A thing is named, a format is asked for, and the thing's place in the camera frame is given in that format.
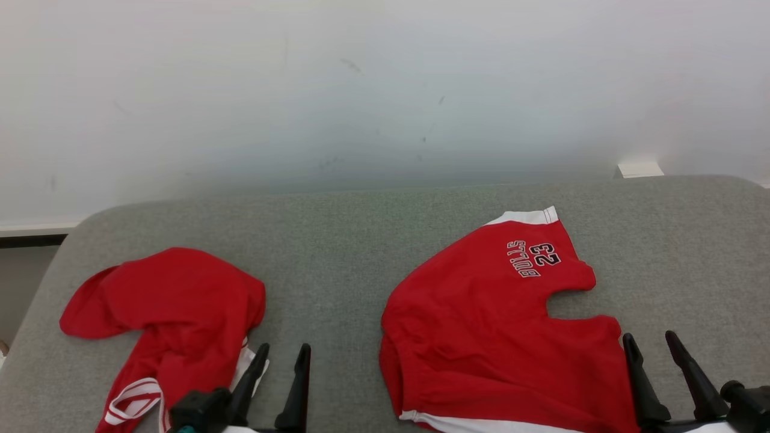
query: gray fabric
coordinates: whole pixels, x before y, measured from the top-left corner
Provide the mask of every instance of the gray fabric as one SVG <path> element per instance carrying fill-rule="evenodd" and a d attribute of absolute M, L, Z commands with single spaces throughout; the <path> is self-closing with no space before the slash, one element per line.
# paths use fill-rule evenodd
<path fill-rule="evenodd" d="M 558 294 L 555 317 L 610 314 L 634 333 L 653 385 L 691 415 L 663 333 L 674 329 L 717 386 L 770 383 L 770 196 L 731 177 L 656 177 L 545 186 L 324 193 L 147 203 L 95 215 L 56 255 L 0 371 L 0 431 L 92 431 L 137 333 L 66 337 L 59 316 L 86 278 L 172 246 L 234 263 L 267 286 L 251 346 L 271 364 L 250 419 L 282 409 L 300 344 L 313 345 L 312 431 L 396 431 L 377 360 L 380 315 L 417 265 L 504 210 L 555 205 L 595 270 Z M 156 429 L 156 418 L 138 431 Z"/>

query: red fabric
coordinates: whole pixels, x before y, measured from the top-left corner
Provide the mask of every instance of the red fabric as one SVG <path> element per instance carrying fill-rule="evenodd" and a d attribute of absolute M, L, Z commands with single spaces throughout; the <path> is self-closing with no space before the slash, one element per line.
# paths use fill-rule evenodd
<path fill-rule="evenodd" d="M 558 263 L 535 263 L 546 243 Z M 512 260 L 540 276 L 523 277 Z M 618 322 L 548 317 L 553 293 L 595 284 L 558 220 L 496 223 L 458 240 L 399 284 L 383 313 L 393 410 L 637 432 Z"/>
<path fill-rule="evenodd" d="M 126 385 L 156 378 L 170 408 L 188 391 L 229 387 L 243 338 L 265 313 L 261 281 L 210 254 L 171 248 L 89 278 L 69 301 L 59 326 L 67 335 L 106 338 L 144 332 L 105 404 Z M 99 433 L 128 433 L 139 419 Z"/>

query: number 23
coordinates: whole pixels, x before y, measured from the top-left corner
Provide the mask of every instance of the number 23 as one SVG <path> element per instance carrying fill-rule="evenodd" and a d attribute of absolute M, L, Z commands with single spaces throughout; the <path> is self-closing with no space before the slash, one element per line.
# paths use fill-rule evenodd
<path fill-rule="evenodd" d="M 530 253 L 535 254 L 534 262 L 538 266 L 545 266 L 546 263 L 554 266 L 556 263 L 561 262 L 559 255 L 554 252 L 554 246 L 549 243 L 533 245 L 530 247 Z"/>

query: clothing item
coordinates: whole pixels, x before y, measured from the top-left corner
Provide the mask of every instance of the clothing item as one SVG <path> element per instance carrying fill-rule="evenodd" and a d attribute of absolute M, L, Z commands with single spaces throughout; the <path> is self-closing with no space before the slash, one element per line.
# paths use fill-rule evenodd
<path fill-rule="evenodd" d="M 382 317 L 399 419 L 446 433 L 636 433 L 618 322 L 548 317 L 553 293 L 595 284 L 553 207 L 506 212 L 423 263 Z"/>
<path fill-rule="evenodd" d="M 242 350 L 244 337 L 264 313 L 262 282 L 202 251 L 171 248 L 89 278 L 59 326 L 83 338 L 144 330 L 112 384 L 96 431 L 128 433 L 160 402 L 164 432 L 166 409 L 187 392 L 237 382 L 236 365 L 253 359 Z"/>

